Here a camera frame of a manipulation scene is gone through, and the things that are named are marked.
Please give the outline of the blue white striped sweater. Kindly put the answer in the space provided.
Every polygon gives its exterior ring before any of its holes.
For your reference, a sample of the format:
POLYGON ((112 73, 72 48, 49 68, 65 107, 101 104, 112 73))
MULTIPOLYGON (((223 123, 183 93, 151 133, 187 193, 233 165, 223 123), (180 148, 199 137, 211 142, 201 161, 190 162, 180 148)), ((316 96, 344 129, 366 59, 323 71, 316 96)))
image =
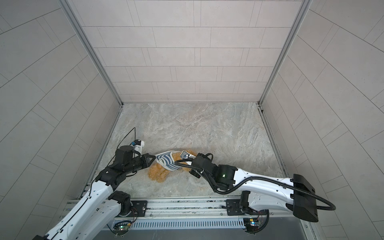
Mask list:
POLYGON ((156 155, 156 161, 158 164, 160 164, 163 168, 169 171, 176 171, 182 169, 182 167, 179 167, 175 164, 175 161, 177 160, 177 157, 180 158, 180 154, 182 151, 167 151, 156 155))

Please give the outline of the brown teddy bear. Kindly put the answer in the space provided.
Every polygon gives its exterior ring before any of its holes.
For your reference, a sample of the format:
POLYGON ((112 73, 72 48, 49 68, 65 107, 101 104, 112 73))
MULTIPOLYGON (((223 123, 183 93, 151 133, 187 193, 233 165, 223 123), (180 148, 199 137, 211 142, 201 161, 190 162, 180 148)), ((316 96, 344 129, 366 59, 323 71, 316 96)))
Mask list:
MULTIPOLYGON (((187 150, 187 152, 193 154, 194 156, 196 156, 197 154, 195 152, 193 152, 192 150, 187 150)), ((180 170, 184 170, 184 171, 189 171, 189 168, 182 168, 180 170)), ((155 160, 150 168, 149 168, 149 171, 148 171, 148 177, 150 180, 152 181, 156 181, 158 183, 163 183, 167 176, 170 174, 170 172, 173 172, 173 171, 169 171, 169 170, 166 170, 165 168, 163 168, 160 164, 157 163, 157 161, 155 160)))

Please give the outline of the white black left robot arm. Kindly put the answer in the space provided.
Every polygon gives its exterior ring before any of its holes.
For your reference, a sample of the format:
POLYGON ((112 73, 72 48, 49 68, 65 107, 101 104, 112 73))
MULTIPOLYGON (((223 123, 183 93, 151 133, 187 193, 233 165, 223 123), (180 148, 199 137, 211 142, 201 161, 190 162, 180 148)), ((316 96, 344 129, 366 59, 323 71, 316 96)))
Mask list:
POLYGON ((135 140, 115 152, 111 165, 97 175, 88 192, 75 207, 44 236, 36 240, 92 240, 116 216, 127 216, 132 209, 131 196, 117 187, 139 170, 148 168, 156 159, 143 154, 145 143, 135 140))

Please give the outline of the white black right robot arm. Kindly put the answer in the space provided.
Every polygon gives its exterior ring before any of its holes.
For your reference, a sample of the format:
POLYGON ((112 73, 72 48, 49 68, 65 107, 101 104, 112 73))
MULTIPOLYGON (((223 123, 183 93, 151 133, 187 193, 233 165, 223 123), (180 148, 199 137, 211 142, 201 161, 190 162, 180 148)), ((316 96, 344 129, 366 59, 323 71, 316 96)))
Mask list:
POLYGON ((246 214, 264 210, 291 211, 307 222, 319 221, 315 188, 302 176, 273 178, 253 174, 229 165, 216 165, 209 155, 182 157, 196 177, 204 178, 217 194, 241 191, 242 210, 246 214))

